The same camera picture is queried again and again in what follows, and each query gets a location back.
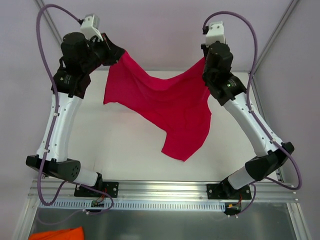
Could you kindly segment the red t-shirt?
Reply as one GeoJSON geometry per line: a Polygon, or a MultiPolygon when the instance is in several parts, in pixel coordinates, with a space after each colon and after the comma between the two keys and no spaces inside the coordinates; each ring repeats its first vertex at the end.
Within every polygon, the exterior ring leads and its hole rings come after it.
{"type": "Polygon", "coordinates": [[[185,162],[204,144],[211,126],[210,92],[202,58],[168,79],[149,75],[125,52],[109,68],[103,103],[118,103],[166,133],[162,153],[185,162]]]}

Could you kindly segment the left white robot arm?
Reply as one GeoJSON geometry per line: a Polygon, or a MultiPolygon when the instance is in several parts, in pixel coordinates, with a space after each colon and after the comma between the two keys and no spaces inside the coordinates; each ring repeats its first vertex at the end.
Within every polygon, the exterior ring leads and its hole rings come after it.
{"type": "Polygon", "coordinates": [[[65,35],[61,50],[43,142],[35,155],[26,158],[26,165],[47,176],[85,185],[85,190],[97,197],[103,191],[102,175],[68,157],[69,140],[77,111],[91,83],[90,74],[100,66],[116,64],[125,51],[105,33],[86,38],[80,32],[65,35]]]}

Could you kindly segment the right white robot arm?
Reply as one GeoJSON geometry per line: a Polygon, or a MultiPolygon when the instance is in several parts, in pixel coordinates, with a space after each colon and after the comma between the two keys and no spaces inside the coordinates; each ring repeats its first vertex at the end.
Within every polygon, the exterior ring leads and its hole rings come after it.
{"type": "Polygon", "coordinates": [[[255,113],[248,90],[241,80],[231,73],[233,55],[227,44],[216,41],[201,44],[204,55],[202,79],[210,94],[227,110],[249,139],[255,157],[247,161],[217,186],[216,190],[226,198],[237,196],[240,189],[258,182],[283,166],[288,154],[293,153],[291,142],[283,142],[272,133],[266,122],[255,113]]]}

